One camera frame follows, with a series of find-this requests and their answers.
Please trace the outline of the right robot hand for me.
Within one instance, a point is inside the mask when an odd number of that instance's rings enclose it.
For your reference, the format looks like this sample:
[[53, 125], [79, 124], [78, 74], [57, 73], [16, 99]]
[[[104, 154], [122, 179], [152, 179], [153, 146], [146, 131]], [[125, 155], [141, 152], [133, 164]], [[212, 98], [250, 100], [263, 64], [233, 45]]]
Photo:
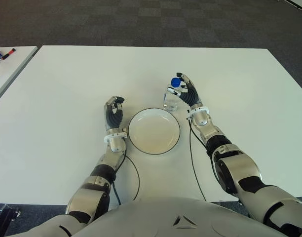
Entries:
[[201, 104], [201, 100], [198, 96], [197, 90], [196, 90], [193, 82], [183, 73], [176, 73], [176, 77], [180, 81], [185, 83], [187, 91], [182, 92], [178, 89], [175, 89], [173, 86], [167, 87], [166, 91], [173, 94], [174, 96], [177, 96], [190, 107], [192, 107], [193, 105], [196, 105], [196, 104]]

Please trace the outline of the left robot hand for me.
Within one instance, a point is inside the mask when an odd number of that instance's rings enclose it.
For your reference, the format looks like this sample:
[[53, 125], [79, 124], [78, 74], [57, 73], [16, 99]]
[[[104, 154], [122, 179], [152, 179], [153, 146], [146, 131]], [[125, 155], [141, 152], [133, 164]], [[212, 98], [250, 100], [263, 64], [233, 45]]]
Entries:
[[119, 128], [123, 119], [122, 104], [124, 98], [120, 96], [112, 96], [104, 105], [105, 113], [105, 128], [106, 131], [110, 129]]

